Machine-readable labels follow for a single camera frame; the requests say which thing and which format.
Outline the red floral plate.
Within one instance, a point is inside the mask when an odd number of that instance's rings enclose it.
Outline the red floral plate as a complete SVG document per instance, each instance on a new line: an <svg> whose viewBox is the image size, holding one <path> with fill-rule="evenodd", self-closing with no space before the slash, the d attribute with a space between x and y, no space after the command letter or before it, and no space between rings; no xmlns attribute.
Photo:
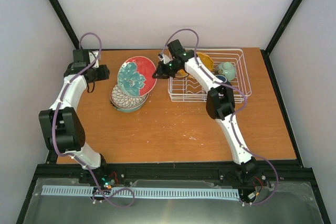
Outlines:
<svg viewBox="0 0 336 224"><path fill-rule="evenodd" d="M155 71L156 66L149 58L131 57L121 65L117 75L117 85L125 95L142 97L149 94L155 87L157 79L152 77Z"/></svg>

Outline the wooden ribbed plate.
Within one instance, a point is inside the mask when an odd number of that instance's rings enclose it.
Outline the wooden ribbed plate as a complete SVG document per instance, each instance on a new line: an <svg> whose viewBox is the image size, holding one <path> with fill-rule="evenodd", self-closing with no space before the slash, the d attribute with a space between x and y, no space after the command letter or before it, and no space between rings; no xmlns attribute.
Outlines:
<svg viewBox="0 0 336 224"><path fill-rule="evenodd" d="M148 98L147 94L140 97L128 96L121 91L121 89L118 87L117 84L111 89L110 93L110 102L114 101L117 104L122 103L125 100L144 100L147 98Z"/></svg>

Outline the yellow polka dot plate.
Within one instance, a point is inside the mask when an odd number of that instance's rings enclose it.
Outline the yellow polka dot plate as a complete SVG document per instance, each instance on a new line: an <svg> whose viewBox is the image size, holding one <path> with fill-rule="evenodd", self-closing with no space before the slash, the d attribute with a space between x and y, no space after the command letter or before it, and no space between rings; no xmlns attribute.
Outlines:
<svg viewBox="0 0 336 224"><path fill-rule="evenodd" d="M214 61L212 60L212 58L208 55L205 54L203 52L198 52L197 56L200 58L201 62L203 63L203 65L209 70L209 71L213 71L215 69L215 64Z"/></svg>

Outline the striped large bowl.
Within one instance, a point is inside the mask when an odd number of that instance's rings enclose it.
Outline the striped large bowl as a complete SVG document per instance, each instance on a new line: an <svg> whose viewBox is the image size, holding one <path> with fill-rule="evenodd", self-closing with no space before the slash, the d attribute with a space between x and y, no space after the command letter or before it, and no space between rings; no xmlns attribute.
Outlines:
<svg viewBox="0 0 336 224"><path fill-rule="evenodd" d="M138 109L140 109L146 102L146 99L144 100L125 100L122 103L115 103L114 101L111 101L112 106L120 112L125 113L131 113Z"/></svg>

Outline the dark blue mug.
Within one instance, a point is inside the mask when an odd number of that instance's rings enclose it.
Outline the dark blue mug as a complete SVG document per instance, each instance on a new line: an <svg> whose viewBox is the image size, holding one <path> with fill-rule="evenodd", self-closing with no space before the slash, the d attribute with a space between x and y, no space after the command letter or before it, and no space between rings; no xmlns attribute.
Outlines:
<svg viewBox="0 0 336 224"><path fill-rule="evenodd" d="M216 75L216 78L221 80L222 82L226 83L227 82L227 78L225 76L222 75Z"/></svg>

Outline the green floral small bowl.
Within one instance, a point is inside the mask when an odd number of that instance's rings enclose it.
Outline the green floral small bowl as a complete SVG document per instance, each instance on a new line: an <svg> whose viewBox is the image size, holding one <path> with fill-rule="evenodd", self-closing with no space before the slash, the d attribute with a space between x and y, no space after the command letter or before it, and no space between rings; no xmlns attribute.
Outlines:
<svg viewBox="0 0 336 224"><path fill-rule="evenodd" d="M225 76L228 81L232 81L236 77L236 69L230 62L222 62L215 68L215 73Z"/></svg>

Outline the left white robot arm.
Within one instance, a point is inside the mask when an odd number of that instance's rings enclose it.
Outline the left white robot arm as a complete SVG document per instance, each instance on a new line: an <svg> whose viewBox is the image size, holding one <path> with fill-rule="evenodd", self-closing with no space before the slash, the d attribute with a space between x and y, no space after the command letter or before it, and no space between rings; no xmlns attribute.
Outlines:
<svg viewBox="0 0 336 224"><path fill-rule="evenodd" d="M109 79L110 71L100 65L100 51L75 49L73 62L64 73L63 85L49 109L40 111L39 122L46 147L58 156L68 156L83 169L91 169L91 178L97 183L108 180L109 170L102 166L104 158L86 143L85 130L77 115L82 94L95 87L98 81Z"/></svg>

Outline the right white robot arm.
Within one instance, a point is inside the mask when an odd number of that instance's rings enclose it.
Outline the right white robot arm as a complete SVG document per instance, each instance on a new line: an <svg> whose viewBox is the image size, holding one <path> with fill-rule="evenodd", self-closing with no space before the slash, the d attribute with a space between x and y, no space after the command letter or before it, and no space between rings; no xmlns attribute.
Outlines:
<svg viewBox="0 0 336 224"><path fill-rule="evenodd" d="M179 40L167 42L164 48L169 50L171 56L159 54L160 62L152 77L174 78L177 72L183 69L196 79L207 93L207 114L220 126L230 147L236 164L237 179L240 183L248 182L258 172L258 165L242 136L236 119L234 91L241 93L240 90L215 77L202 63L196 51L187 51Z"/></svg>

